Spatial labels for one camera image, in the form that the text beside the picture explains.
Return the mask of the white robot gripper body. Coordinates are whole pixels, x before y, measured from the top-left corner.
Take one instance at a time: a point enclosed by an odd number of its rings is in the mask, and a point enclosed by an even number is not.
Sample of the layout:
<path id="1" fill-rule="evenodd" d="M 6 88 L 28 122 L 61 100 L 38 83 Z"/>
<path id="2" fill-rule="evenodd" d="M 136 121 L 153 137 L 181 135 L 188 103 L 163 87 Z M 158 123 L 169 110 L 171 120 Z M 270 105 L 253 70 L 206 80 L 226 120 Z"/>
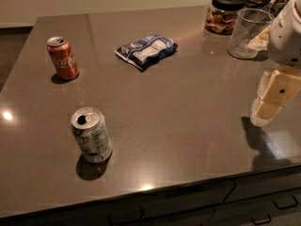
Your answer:
<path id="1" fill-rule="evenodd" d="M 272 22 L 267 51 L 279 64 L 301 66 L 301 0 L 290 0 Z"/>

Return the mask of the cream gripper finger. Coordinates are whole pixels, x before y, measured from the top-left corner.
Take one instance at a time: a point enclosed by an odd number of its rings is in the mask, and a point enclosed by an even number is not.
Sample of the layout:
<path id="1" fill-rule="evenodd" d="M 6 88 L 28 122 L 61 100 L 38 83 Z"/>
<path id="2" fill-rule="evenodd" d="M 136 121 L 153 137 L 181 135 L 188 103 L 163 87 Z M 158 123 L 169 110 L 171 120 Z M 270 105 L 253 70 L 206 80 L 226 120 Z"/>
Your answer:
<path id="1" fill-rule="evenodd" d="M 301 91 L 301 70 L 280 66 L 271 72 L 264 95 L 254 100 L 250 121 L 257 127 L 268 124 Z"/>
<path id="2" fill-rule="evenodd" d="M 260 83 L 259 83 L 259 86 L 258 86 L 258 90 L 257 90 L 257 96 L 259 98 L 261 98 L 265 91 L 266 91 L 266 88 L 268 86 L 268 83 L 270 81 L 270 78 L 271 78 L 271 72 L 268 72 L 268 71 L 265 71 L 261 77 L 261 80 L 260 80 Z"/>

